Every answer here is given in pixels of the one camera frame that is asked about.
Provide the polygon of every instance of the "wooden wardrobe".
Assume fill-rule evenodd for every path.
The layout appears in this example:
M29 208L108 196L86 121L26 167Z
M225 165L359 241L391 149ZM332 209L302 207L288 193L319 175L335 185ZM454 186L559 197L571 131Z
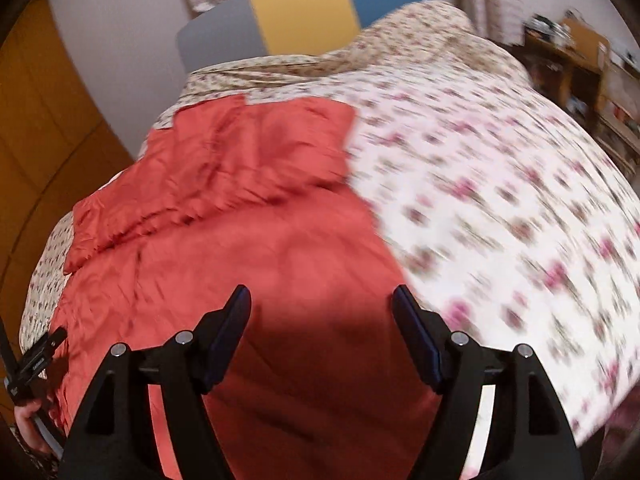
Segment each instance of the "wooden wardrobe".
M16 352L51 230L131 163L66 54L48 1L31 0L0 48L0 317ZM12 411L0 387L0 413Z

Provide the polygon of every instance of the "floral fabric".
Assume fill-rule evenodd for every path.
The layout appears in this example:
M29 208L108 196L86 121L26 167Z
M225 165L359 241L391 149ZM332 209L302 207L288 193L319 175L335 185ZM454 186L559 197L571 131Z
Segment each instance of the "floral fabric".
M356 107L350 185L415 295L486 346L532 345L580 444L640 374L640 201L523 67L471 30L453 7L411 4L325 56L195 72L156 127L235 92ZM489 401L467 477L481 463Z
M68 276L62 274L62 267L74 237L73 220L73 213L69 212L56 224L31 275L18 332L22 352L49 330L51 317L68 280Z

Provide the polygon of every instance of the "red satin blanket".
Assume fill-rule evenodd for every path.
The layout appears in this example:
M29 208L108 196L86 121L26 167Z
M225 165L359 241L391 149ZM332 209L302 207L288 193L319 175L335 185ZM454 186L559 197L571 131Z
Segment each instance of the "red satin blanket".
M236 478L407 476L434 397L388 306L401 271L345 184L353 120L319 98L205 102L75 206L74 275L51 327L68 330L56 392L67 431L113 343L162 344L244 283L252 317L205 398ZM151 402L164 472L179 478L159 390Z

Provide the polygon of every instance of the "clutter on desk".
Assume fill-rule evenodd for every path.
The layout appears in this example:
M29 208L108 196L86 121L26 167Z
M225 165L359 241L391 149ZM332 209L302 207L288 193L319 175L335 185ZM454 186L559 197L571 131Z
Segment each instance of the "clutter on desk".
M617 45L611 49L611 62L627 72L630 76L640 79L640 64L636 56L624 48Z
M524 23L524 31L525 34L553 43L558 48L573 50L575 47L571 30L567 25L553 22L539 14L533 15Z

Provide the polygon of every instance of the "hand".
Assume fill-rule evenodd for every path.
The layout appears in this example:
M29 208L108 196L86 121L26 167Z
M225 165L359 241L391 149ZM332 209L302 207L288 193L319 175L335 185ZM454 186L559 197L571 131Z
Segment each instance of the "hand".
M58 410L55 408L55 403L53 402L53 395L49 394L43 396L42 399L31 399L27 400L25 403L20 406L16 406L14 408L14 416L15 416L15 425L18 427L18 431L20 431L20 436L24 440L24 443L29 446L34 451L50 455L52 454L52 450L49 445L45 442L44 438L40 434L40 431L34 424L31 417L40 409L45 408L48 409L49 416L55 420L58 416Z

